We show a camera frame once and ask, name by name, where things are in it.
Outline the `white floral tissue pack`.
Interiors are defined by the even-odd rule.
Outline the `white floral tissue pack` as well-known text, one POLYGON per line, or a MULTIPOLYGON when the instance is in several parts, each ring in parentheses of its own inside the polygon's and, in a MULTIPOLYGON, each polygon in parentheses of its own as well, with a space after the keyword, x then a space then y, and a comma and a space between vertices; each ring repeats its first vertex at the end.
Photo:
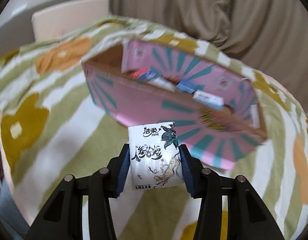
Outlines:
POLYGON ((183 184, 174 122, 130 126, 128 136, 132 185, 136 190, 183 184))

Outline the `white blue barcode box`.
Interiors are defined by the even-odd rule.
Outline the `white blue barcode box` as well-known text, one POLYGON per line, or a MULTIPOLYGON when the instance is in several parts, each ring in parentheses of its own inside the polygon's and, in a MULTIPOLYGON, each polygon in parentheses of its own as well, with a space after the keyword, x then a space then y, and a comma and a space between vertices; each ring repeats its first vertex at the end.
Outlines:
POLYGON ((193 99, 217 110, 222 110, 224 107, 224 99, 222 97, 204 92, 202 90, 196 90, 193 94, 193 99))

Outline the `red blue dental floss box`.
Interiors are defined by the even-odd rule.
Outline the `red blue dental floss box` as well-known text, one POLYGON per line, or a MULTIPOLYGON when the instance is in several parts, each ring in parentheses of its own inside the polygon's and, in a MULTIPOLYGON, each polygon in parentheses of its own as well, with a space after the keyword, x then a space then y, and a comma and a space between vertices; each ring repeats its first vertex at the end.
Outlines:
POLYGON ((149 80, 155 79, 160 76, 161 75, 158 72, 149 68, 142 68, 132 73, 132 78, 143 82, 148 82, 149 80))

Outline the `small blue box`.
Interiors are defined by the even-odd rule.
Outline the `small blue box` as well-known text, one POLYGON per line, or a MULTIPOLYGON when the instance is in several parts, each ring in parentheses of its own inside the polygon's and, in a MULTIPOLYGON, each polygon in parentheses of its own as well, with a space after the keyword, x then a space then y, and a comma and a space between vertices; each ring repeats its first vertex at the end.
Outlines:
POLYGON ((196 87, 197 85, 189 80, 181 80, 176 86, 177 90, 189 94, 193 94, 197 90, 196 87))

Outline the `white patterned sock bundle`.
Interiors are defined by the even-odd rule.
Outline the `white patterned sock bundle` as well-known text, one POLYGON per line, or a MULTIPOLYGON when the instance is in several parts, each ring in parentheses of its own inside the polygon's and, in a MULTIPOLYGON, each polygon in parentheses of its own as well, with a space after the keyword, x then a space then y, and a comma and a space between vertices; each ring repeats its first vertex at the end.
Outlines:
POLYGON ((170 92, 174 92, 176 90, 176 86, 172 82, 161 76, 150 79, 147 83, 170 92))

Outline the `pink teal cardboard box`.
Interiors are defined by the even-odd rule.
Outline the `pink teal cardboard box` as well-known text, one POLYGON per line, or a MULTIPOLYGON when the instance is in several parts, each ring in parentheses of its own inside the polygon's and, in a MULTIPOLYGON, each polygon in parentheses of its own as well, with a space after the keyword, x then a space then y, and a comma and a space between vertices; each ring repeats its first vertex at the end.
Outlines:
POLYGON ((211 166, 230 170, 268 137, 256 92, 247 78, 193 53, 157 42, 131 39, 111 46, 82 64, 91 97, 129 127, 174 122, 178 141, 211 166), (132 78, 153 69, 175 86, 181 80, 222 97, 222 110, 132 78))

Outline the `striped floral blanket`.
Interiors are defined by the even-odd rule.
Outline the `striped floral blanket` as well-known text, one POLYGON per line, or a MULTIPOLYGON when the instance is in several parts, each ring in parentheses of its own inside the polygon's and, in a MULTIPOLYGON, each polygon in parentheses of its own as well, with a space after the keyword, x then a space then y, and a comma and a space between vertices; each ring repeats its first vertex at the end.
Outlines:
POLYGON ((308 224, 308 114, 299 102, 269 76, 207 41, 116 16, 0 58, 4 172, 26 222, 34 221, 63 176, 95 172, 128 141, 128 127, 95 105, 82 63, 131 39, 193 53, 251 82, 267 139, 230 170, 202 163, 220 175, 246 176, 284 238, 296 239, 308 224))

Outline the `beige curtain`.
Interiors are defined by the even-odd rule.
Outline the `beige curtain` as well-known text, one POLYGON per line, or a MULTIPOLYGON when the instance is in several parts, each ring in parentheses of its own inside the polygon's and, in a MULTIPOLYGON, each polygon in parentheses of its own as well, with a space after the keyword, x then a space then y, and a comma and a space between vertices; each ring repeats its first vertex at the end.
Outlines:
POLYGON ((308 112, 308 12, 300 0, 110 0, 110 9, 211 42, 276 79, 308 112))

